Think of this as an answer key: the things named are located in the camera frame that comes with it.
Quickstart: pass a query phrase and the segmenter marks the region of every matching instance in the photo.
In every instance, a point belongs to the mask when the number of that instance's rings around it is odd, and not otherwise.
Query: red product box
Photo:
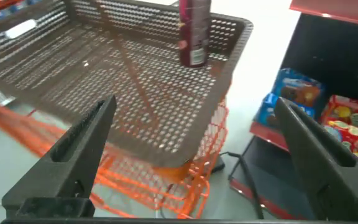
[[[358,127],[358,100],[333,95],[321,115],[321,123],[328,121],[343,121]]]
[[[328,121],[324,129],[358,157],[358,127],[343,121]]]

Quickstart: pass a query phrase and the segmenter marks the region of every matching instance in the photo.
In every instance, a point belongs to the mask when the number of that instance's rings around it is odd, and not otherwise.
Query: shopping cart
[[[68,123],[115,94],[95,184],[199,218],[227,134],[224,96],[252,24],[213,14],[208,64],[195,70],[178,61],[177,20],[177,8],[146,2],[39,1],[0,20],[0,90]],[[2,106],[0,128],[39,156],[65,132]]]

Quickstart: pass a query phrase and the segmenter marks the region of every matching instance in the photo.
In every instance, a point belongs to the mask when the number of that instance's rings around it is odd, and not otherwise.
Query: perforated basket bottom
[[[210,122],[221,100],[206,100],[212,89],[220,85],[222,97],[229,88],[217,82],[227,56],[210,54],[207,66],[185,68],[173,42],[65,24],[30,44],[26,55],[0,65],[2,91],[68,122],[114,94],[109,141],[155,166],[178,167],[196,155],[200,139],[193,148],[183,143]],[[210,114],[200,114],[205,106]]]

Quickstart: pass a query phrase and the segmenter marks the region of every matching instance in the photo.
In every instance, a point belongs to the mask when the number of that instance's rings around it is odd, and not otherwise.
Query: metal wire frame
[[[176,175],[176,172],[152,167],[122,154],[107,143],[95,184],[118,190],[152,210],[164,207],[177,213],[177,218],[200,218],[209,196],[211,169],[226,139],[227,112],[223,101],[201,140],[197,155],[180,168],[180,172],[186,174],[183,180],[173,181],[175,178],[170,175]],[[40,157],[65,132],[30,116],[16,114],[3,106],[0,106],[0,129]],[[99,208],[123,217],[134,217],[109,206],[94,193],[90,199]]]

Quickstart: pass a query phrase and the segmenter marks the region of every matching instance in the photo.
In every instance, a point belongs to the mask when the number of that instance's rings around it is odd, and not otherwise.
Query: snack package
[[[272,93],[296,104],[314,107],[323,91],[324,86],[320,82],[284,68],[278,72]]]
[[[358,100],[338,95],[331,96],[321,115],[321,123],[336,120],[358,127]]]
[[[324,123],[324,129],[358,157],[358,127],[343,121],[328,121]]]
[[[259,109],[257,115],[257,121],[260,124],[266,125],[273,129],[278,129],[278,123],[276,117],[274,115],[274,107],[278,100],[278,96],[274,95],[273,93],[269,93],[263,100],[262,106]],[[309,116],[314,118],[314,109],[309,108],[307,106],[298,105],[300,108],[303,109]]]

